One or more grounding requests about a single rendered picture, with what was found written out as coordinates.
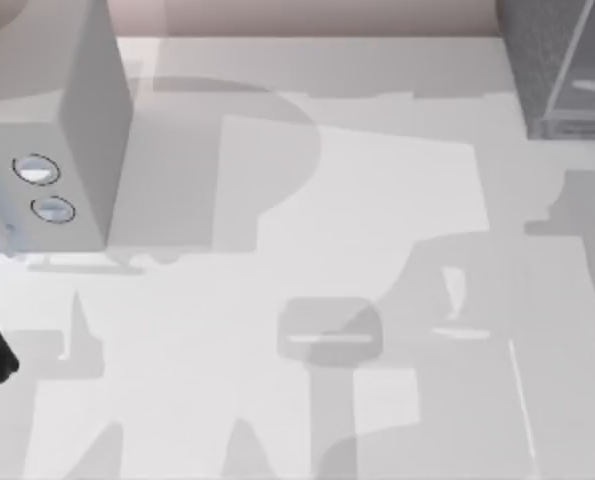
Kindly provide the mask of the small microwave knob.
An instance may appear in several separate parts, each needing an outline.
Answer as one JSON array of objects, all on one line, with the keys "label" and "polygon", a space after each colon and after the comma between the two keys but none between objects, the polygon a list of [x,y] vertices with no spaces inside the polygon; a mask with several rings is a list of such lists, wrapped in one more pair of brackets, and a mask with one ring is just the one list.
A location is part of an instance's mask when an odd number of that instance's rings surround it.
[{"label": "small microwave knob", "polygon": [[51,224],[66,224],[76,216],[75,206],[59,196],[46,196],[32,200],[30,208],[36,217]]}]

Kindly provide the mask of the large microwave knob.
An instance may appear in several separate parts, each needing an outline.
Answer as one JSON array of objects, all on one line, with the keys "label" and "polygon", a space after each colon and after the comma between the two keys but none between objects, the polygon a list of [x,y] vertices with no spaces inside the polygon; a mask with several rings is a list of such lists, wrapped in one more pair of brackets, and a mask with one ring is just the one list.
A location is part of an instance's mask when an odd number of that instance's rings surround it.
[{"label": "large microwave knob", "polygon": [[14,158],[12,168],[18,178],[34,186],[51,185],[61,177],[57,163],[38,153]]}]

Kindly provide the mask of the pale microwave oven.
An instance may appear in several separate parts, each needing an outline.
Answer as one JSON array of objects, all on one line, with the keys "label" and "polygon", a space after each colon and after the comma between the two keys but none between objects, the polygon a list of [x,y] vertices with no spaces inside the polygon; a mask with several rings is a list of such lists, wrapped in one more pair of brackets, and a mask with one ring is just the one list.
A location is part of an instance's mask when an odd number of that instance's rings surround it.
[{"label": "pale microwave oven", "polygon": [[[108,0],[0,0],[0,253],[95,252],[108,241],[133,117]],[[58,181],[34,186],[12,160],[51,158]],[[40,220],[32,200],[76,208]]]}]

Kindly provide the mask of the grey cabinet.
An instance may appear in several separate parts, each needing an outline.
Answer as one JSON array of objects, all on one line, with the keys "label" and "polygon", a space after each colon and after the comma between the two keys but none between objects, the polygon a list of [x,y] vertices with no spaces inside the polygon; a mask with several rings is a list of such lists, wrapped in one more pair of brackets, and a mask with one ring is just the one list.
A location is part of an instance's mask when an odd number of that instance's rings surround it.
[{"label": "grey cabinet", "polygon": [[496,0],[531,140],[595,141],[595,0]]}]

